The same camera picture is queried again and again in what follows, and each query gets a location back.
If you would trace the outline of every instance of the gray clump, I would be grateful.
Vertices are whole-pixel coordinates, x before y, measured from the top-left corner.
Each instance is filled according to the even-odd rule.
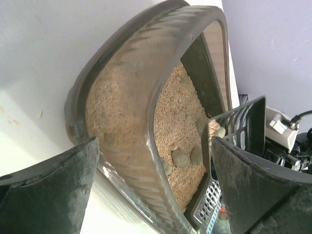
[[[200,148],[196,147],[191,152],[191,162],[193,165],[199,165],[203,163],[203,153]]]
[[[199,119],[199,120],[197,120],[197,122],[196,122],[196,128],[197,128],[197,131],[198,131],[198,133],[199,133],[200,136],[201,136],[201,134],[203,133],[206,124],[207,124],[207,121],[204,120],[204,119],[202,119],[202,118]]]
[[[166,176],[170,175],[173,170],[173,166],[163,157],[160,158],[160,161],[161,161],[162,167],[165,170]]]
[[[180,149],[172,151],[171,156],[176,167],[184,167],[189,162],[189,157]]]
[[[223,138],[225,136],[225,133],[226,133],[225,128],[224,127],[220,127],[218,130],[216,130],[214,132],[214,136]]]

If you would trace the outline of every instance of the black plastic basket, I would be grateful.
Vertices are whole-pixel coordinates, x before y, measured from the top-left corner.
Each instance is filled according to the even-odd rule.
[[[265,142],[265,106],[265,97],[259,97],[231,111],[211,118],[208,126],[211,121],[215,120],[225,128],[225,140],[242,150],[262,156]],[[202,144],[204,145],[208,145],[209,129],[207,129],[206,134],[208,135],[204,133],[202,136]],[[203,149],[206,149],[205,152],[203,151],[203,155],[206,155],[203,159],[204,166],[209,172],[211,155],[209,155],[207,147],[203,147]]]

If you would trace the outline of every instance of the beige clump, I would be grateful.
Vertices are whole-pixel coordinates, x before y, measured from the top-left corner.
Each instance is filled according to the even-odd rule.
[[[191,154],[194,147],[201,147],[195,125],[198,119],[208,121],[193,83],[180,62],[162,89],[156,105],[154,133],[160,156],[173,165],[173,146],[177,145],[187,155]],[[189,162],[183,168],[174,167],[168,176],[170,187],[182,211],[185,211],[197,191],[205,172],[202,164],[194,166]]]

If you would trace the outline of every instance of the white robot part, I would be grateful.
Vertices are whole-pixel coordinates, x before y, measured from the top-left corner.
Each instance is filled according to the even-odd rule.
[[[290,153],[293,149],[298,130],[292,130],[284,125],[282,123],[283,119],[291,120],[284,113],[267,106],[265,136],[288,149]]]

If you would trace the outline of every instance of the gray wall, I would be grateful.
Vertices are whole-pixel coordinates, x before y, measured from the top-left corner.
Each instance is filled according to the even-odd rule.
[[[312,1],[223,0],[238,93],[293,117],[312,109]],[[301,121],[308,131],[312,117]]]

